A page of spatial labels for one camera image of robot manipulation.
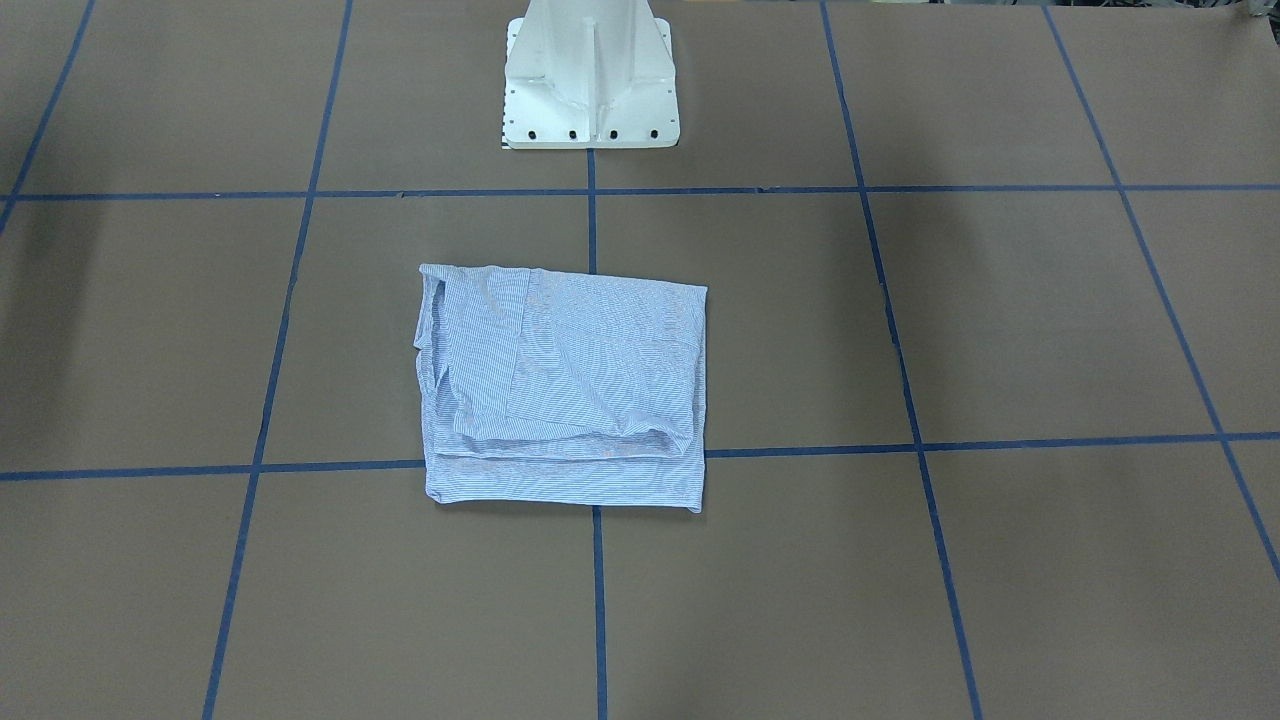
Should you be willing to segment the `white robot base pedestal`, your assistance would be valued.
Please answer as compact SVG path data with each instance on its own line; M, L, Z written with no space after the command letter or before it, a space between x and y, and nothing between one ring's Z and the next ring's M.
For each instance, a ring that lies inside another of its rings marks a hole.
M506 27L504 81L504 149L669 149L681 137L672 29L648 1L531 1Z

